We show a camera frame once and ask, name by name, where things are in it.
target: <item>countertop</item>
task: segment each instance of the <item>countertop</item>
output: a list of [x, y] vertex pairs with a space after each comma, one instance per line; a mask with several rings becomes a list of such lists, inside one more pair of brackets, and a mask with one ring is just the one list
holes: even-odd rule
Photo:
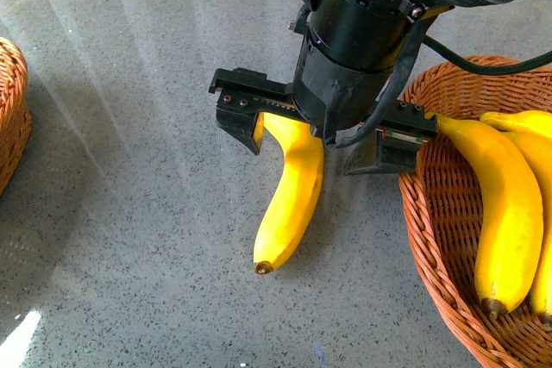
[[[0, 0], [33, 131], [0, 197], [0, 343], [40, 315], [22, 366], [469, 367], [423, 287], [396, 175], [327, 152], [299, 249], [253, 271], [282, 169], [215, 124], [217, 67], [292, 79], [299, 0]], [[552, 3], [456, 9], [461, 55], [550, 49]], [[423, 48], [412, 77], [442, 58]]]

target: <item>robotic arm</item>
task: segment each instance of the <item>robotic arm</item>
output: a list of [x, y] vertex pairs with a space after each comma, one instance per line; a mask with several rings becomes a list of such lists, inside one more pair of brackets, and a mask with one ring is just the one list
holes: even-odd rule
[[[290, 25], [303, 36], [292, 82], [243, 68], [216, 70], [210, 92], [220, 93], [217, 124], [258, 154], [262, 113], [270, 112], [309, 123], [329, 148], [360, 143], [346, 174], [412, 171], [422, 142], [436, 136], [436, 120], [398, 97], [426, 31], [454, 6], [510, 1], [303, 0]], [[339, 132], [356, 127], [337, 142]]]

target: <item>yellow banana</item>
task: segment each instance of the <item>yellow banana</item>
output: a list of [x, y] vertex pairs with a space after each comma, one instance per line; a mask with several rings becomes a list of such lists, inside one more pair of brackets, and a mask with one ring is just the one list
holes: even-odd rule
[[495, 319], [527, 296], [543, 239], [543, 201], [524, 156], [503, 134], [474, 120], [437, 115], [437, 125], [473, 167], [483, 196], [475, 260], [481, 307]]
[[529, 292], [533, 311], [546, 327], [552, 327], [552, 141], [525, 132], [505, 133], [524, 155], [543, 195], [543, 249]]
[[552, 114], [545, 111], [530, 110], [517, 114], [486, 112], [480, 121], [500, 131], [525, 131], [552, 140]]
[[284, 170], [255, 239], [253, 262], [260, 275], [295, 252], [317, 206], [324, 164], [322, 141], [308, 124], [265, 113], [264, 125], [282, 147]]

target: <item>woven basket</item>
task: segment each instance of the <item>woven basket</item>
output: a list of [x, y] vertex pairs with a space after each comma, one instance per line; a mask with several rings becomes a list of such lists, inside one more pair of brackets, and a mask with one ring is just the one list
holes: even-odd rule
[[0, 194], [11, 178], [31, 131], [31, 115], [24, 99], [27, 62], [19, 48], [0, 38]]
[[[482, 65], [516, 63], [499, 56], [471, 57]], [[552, 111], [552, 68], [503, 77], [464, 72], [450, 64], [420, 75], [405, 100], [461, 119], [488, 110]], [[417, 269], [452, 333], [484, 366], [552, 366], [552, 334], [524, 302], [491, 321], [480, 309], [474, 264], [482, 223], [479, 182], [450, 140], [423, 145], [417, 169], [399, 178], [405, 219]]]

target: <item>bunch of bananas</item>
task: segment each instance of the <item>bunch of bananas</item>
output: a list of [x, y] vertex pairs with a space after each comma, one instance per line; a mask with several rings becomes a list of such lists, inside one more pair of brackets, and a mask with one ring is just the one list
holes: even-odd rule
[[474, 281], [481, 307], [496, 319], [529, 295], [552, 327], [552, 114], [487, 112], [479, 121], [437, 115], [437, 125], [480, 182]]

